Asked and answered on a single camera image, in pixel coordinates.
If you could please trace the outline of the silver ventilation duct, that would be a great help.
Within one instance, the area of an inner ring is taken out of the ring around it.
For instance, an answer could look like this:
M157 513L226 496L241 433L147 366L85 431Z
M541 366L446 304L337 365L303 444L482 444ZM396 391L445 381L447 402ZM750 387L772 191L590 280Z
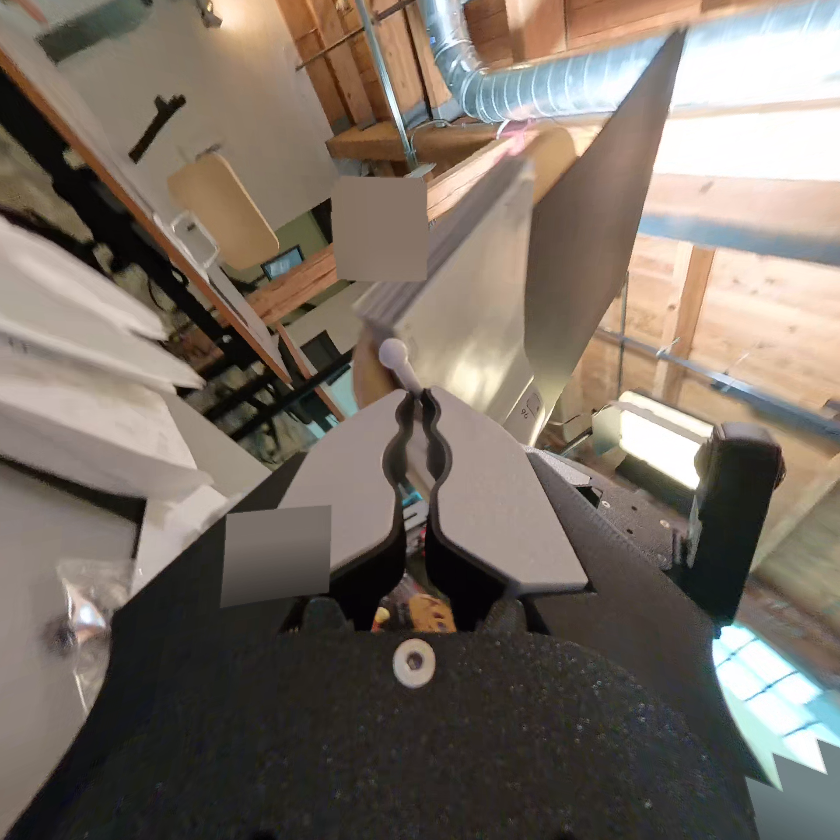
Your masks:
M613 112L665 44L635 40L572 57L491 69L461 2L418 2L437 69L483 123ZM671 108L740 109L838 98L839 3L790 3L690 26Z

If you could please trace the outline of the lego instruction booklet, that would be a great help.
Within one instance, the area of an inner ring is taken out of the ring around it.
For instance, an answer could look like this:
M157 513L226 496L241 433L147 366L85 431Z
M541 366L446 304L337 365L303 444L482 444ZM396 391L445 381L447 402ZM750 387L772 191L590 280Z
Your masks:
M424 283L376 283L353 307L376 344L405 344L421 385L523 445L547 417L523 347L533 187L530 161L502 159L435 222Z

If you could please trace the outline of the wooden office desk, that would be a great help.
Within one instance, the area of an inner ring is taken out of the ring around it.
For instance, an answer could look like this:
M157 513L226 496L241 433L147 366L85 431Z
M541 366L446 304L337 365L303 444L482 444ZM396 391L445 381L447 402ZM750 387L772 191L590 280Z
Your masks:
M198 261L179 239L177 221L161 213L144 189L136 167L117 153L97 118L49 60L26 38L16 43L13 33L2 29L2 70L51 127L93 170L133 219L166 254L167 260L224 317L227 325L287 386L292 379L269 333L247 300L216 264L215 258Z
M287 329L282 325L282 323L278 323L276 326L276 333L279 337L279 342L282 343L282 346L286 348L290 358L293 360L296 369L299 371L301 376L303 377L306 383L313 382L313 377L315 377L318 370L314 367L308 357L301 352L299 347L296 345L292 337L289 335ZM332 416L334 416L337 423L341 423L346 419L345 414L343 413L339 404L336 403L335 399L333 398L329 388L325 385L317 385L314 388L314 393L317 395L318 399L321 401L326 408L329 409Z

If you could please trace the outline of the white paper bag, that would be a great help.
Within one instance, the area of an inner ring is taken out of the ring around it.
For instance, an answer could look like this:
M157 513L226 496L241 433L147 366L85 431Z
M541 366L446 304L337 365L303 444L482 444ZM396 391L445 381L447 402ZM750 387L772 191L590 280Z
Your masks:
M163 396L141 385L2 378L1 452L115 496L178 502L214 479L199 469Z
M146 339L167 337L162 320L111 279L58 245L4 219L1 253L10 266L55 297Z
M157 389L198 389L204 379L186 362L145 339L107 324L42 327L2 320L2 335L60 358L87 364Z

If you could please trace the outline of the ceiling light panel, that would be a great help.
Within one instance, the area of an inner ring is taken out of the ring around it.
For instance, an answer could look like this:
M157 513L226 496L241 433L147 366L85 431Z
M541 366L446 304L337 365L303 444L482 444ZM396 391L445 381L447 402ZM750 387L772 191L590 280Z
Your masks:
M623 392L591 417L593 449L598 455L618 449L677 485L694 491L700 477L696 457L713 424L654 398Z

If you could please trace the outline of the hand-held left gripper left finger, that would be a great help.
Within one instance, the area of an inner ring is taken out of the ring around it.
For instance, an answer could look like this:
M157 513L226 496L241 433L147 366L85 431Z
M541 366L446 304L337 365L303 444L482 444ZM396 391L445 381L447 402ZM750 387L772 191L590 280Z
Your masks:
M360 632L405 573L400 484L414 407L398 389L342 422L306 454L278 507L330 509L327 594Z

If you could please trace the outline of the clear plastic bag dark pieces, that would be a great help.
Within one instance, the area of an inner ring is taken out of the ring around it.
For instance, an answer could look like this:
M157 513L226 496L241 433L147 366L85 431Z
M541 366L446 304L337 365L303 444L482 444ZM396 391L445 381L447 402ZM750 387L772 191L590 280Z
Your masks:
M106 678L112 620L130 598L133 560L63 559L56 566L65 611L47 626L51 649L69 661L88 715Z

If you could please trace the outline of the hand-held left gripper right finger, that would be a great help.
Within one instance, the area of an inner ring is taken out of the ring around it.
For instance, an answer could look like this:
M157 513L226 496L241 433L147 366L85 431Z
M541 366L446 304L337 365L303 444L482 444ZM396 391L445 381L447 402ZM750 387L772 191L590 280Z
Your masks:
M590 581L526 447L441 387L422 397L429 498L425 564L456 628L501 599L586 591Z

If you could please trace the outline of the small wall screen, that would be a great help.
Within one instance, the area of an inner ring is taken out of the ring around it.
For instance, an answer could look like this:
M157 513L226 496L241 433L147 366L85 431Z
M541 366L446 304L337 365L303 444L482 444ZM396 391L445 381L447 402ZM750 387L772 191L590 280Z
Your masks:
M299 245L294 245L291 248L279 253L274 258L261 264L262 273L268 280L274 280L294 268L301 266L305 256Z

